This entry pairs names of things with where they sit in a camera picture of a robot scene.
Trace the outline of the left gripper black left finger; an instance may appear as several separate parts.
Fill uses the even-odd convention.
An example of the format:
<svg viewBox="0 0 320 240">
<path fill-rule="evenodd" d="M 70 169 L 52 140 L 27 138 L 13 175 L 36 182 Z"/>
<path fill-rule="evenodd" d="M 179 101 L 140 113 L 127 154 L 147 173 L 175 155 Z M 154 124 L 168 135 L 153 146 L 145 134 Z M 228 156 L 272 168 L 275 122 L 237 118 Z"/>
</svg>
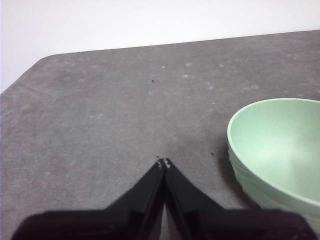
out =
<svg viewBox="0 0 320 240">
<path fill-rule="evenodd" d="M 164 159 L 158 161 L 127 192 L 106 208 L 108 240 L 158 240 L 165 200 Z"/>
</svg>

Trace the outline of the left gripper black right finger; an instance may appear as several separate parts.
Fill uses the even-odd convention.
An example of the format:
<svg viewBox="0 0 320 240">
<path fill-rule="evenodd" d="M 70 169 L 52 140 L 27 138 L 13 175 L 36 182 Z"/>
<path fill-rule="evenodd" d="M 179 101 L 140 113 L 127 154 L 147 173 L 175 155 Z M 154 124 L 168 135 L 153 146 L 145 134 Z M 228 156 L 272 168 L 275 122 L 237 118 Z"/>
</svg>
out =
<svg viewBox="0 0 320 240">
<path fill-rule="evenodd" d="M 170 239 L 206 240 L 201 217 L 225 209 L 194 186 L 170 159 L 166 158 L 164 164 L 165 208 Z"/>
</svg>

